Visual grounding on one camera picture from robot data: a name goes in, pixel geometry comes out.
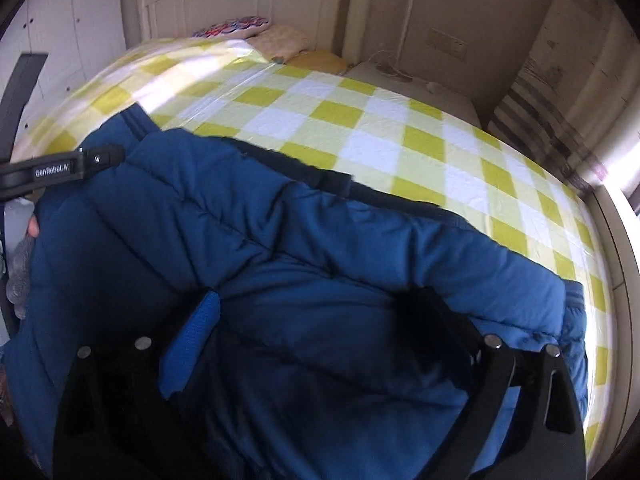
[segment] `striped curtain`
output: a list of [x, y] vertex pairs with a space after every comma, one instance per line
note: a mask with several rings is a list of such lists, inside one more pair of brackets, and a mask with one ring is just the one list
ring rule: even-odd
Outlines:
[[488, 131], [581, 192], [640, 178], [640, 157], [625, 158], [640, 144], [639, 85], [640, 42], [614, 0], [553, 0]]

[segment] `silver bolt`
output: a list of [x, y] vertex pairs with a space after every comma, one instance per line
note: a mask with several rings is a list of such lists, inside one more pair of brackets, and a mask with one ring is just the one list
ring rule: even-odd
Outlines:
[[136, 339], [136, 348], [138, 350], [146, 350], [151, 346], [151, 338], [150, 337], [139, 337]]
[[551, 357], [560, 357], [560, 349], [556, 345], [546, 345], [545, 350]]
[[497, 350], [502, 346], [502, 339], [500, 339], [495, 334], [487, 334], [486, 336], [484, 336], [484, 344], [487, 345], [489, 348], [493, 348], [494, 350]]
[[87, 359], [91, 355], [91, 349], [88, 346], [81, 346], [78, 349], [78, 357], [80, 359]]

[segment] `checkered bedsheet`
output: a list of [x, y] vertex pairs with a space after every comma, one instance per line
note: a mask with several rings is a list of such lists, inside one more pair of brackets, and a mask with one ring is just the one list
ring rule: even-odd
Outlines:
[[594, 447], [606, 416], [613, 319], [584, 203], [509, 146], [446, 113], [348, 78], [266, 62], [244, 41], [143, 44], [32, 130], [14, 160], [71, 150], [138, 101], [162, 128], [233, 136], [377, 190], [455, 211], [502, 245], [584, 284]]

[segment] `white wardrobe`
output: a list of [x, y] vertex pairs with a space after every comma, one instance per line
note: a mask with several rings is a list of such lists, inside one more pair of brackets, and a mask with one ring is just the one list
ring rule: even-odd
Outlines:
[[26, 0], [0, 40], [0, 89], [22, 52], [49, 54], [18, 136], [125, 51], [120, 0]]

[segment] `electrical socket panel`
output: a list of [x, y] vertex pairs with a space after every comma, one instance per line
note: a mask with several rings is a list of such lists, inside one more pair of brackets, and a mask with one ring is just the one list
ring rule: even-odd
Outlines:
[[451, 36], [446, 32], [442, 32], [437, 28], [432, 28], [427, 33], [427, 45], [459, 60], [465, 59], [466, 51], [469, 46], [466, 41], [460, 40], [460, 38], [456, 38], [455, 36]]

